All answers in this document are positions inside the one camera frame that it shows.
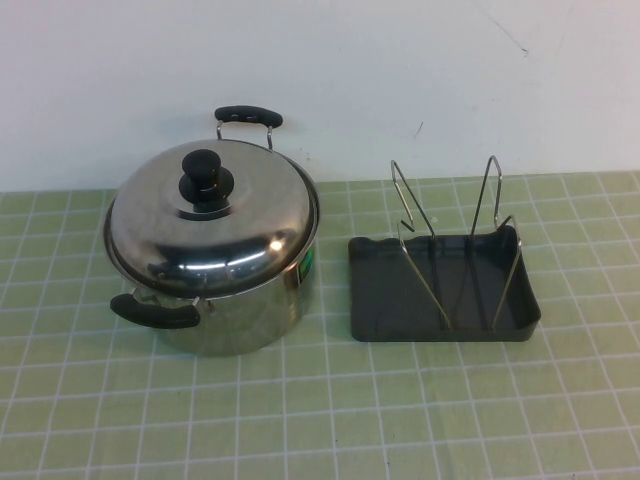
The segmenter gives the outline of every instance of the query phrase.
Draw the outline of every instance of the green label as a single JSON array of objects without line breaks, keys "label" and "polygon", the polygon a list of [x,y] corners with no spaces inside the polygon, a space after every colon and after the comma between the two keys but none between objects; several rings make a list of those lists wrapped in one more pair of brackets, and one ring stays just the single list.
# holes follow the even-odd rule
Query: green label
[{"label": "green label", "polygon": [[300,265],[298,265],[298,281],[300,283],[302,283],[302,281],[305,279],[305,277],[308,275],[309,271],[311,270],[311,267],[313,265],[313,256],[314,256],[313,247],[311,247],[307,252],[307,254],[304,256],[304,258],[302,259],[302,261],[300,262]]}]

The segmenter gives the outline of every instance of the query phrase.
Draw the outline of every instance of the pot lid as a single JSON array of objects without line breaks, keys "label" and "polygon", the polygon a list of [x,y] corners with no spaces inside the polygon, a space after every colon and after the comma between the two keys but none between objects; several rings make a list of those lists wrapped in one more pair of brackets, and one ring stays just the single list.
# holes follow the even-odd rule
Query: pot lid
[{"label": "pot lid", "polygon": [[256,287],[315,233],[311,180],[283,155],[203,140],[149,160],[121,187],[105,221],[111,261],[134,281],[180,298]]}]

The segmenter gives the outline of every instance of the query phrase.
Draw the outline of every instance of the lid rack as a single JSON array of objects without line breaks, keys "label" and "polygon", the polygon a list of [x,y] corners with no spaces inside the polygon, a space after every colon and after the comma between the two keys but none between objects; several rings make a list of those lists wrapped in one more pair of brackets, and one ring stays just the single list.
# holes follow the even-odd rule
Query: lid rack
[{"label": "lid rack", "polygon": [[[491,167],[498,173],[494,231],[476,233]],[[523,341],[540,319],[522,258],[516,219],[499,222],[502,170],[487,162],[469,234],[436,235],[425,210],[395,161],[394,187],[407,219],[397,238],[349,242],[351,332],[361,341]],[[428,235],[416,232],[414,216],[398,180],[413,200]]]}]

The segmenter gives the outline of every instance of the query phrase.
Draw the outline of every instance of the black knob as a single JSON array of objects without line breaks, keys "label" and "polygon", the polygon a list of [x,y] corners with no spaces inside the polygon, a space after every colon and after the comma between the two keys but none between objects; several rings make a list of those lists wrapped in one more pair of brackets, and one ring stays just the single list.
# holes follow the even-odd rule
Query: black knob
[{"label": "black knob", "polygon": [[180,193],[198,211],[216,211],[228,205],[226,198],[233,190],[233,175],[222,167],[216,152],[194,150],[182,159],[182,170]]},{"label": "black knob", "polygon": [[182,170],[201,192],[217,186],[222,161],[212,150],[194,150],[182,160]]}]

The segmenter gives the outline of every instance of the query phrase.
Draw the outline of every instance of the pot handle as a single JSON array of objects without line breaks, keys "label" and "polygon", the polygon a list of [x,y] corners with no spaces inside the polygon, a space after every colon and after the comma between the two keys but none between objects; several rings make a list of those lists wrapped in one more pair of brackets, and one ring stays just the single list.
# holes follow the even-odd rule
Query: pot handle
[{"label": "pot handle", "polygon": [[266,108],[252,107],[249,105],[234,105],[230,107],[217,108],[214,113],[218,120],[216,132],[218,140],[222,139],[222,124],[227,122],[260,123],[267,127],[267,143],[269,150],[273,150],[271,141],[271,131],[278,128],[284,121],[282,115]]},{"label": "pot handle", "polygon": [[194,305],[165,308],[138,302],[130,293],[123,293],[111,299],[114,313],[143,327],[173,330],[195,327],[200,323],[200,312]]}]

